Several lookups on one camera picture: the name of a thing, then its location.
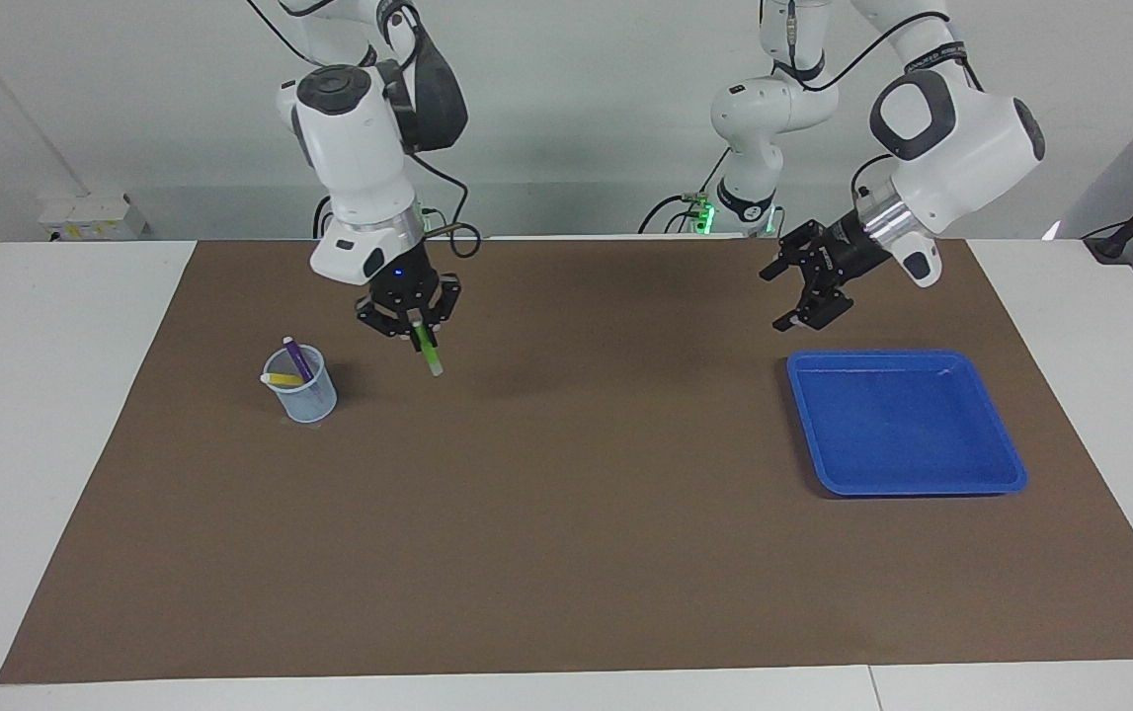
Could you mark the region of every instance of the brown mat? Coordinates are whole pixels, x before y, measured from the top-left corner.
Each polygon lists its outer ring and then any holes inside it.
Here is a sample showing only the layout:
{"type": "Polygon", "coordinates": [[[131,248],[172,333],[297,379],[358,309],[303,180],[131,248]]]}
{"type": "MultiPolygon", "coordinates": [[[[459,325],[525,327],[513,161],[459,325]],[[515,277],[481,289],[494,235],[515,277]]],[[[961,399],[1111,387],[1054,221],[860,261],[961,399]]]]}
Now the brown mat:
{"type": "Polygon", "coordinates": [[[1133,658],[1130,524],[963,243],[784,336],[769,242],[434,248],[441,379],[309,249],[196,248],[1,684],[1133,658]],[[256,383],[282,334],[330,360],[316,427],[256,383]],[[833,498],[806,348],[964,352],[1030,486],[833,498]]]}

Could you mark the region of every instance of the pen holder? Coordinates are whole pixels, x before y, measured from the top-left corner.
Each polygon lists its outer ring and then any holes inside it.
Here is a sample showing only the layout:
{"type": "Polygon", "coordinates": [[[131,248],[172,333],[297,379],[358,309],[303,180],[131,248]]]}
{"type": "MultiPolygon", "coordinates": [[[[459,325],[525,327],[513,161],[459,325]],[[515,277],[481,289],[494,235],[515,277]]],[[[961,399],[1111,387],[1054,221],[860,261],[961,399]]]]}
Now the pen holder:
{"type": "MultiPolygon", "coordinates": [[[[337,391],[333,391],[333,382],[327,377],[325,369],[325,356],[314,350],[310,345],[299,344],[299,350],[307,359],[307,366],[313,370],[314,376],[308,383],[298,387],[282,387],[276,384],[267,384],[267,388],[276,393],[276,399],[286,408],[286,414],[291,420],[304,425],[318,422],[325,416],[332,413],[337,405],[337,391]]],[[[263,366],[266,374],[293,374],[295,361],[290,360],[289,352],[281,348],[273,352],[272,358],[263,366]]]]}

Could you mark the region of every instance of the blue tray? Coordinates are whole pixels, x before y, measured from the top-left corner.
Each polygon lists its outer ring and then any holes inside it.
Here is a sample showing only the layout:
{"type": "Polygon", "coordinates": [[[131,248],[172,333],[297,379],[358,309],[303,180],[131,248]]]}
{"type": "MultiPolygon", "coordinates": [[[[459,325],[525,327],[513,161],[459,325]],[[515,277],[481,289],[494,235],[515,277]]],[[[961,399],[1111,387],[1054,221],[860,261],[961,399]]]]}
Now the blue tray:
{"type": "Polygon", "coordinates": [[[787,369],[816,476],[842,496],[1026,486],[973,363],[952,351],[803,351],[787,369]]]}

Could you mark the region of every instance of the white table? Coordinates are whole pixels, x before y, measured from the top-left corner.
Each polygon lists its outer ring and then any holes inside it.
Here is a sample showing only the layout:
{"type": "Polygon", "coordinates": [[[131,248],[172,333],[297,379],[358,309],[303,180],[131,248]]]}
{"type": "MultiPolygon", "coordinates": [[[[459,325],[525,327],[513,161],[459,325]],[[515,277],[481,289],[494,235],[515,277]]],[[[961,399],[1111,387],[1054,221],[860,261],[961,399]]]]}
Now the white table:
{"type": "MultiPolygon", "coordinates": [[[[1073,242],[973,249],[1133,526],[1132,272],[1073,242]]],[[[0,243],[0,666],[191,251],[0,243]]],[[[1133,661],[45,685],[0,708],[1117,710],[1133,661]]]]}

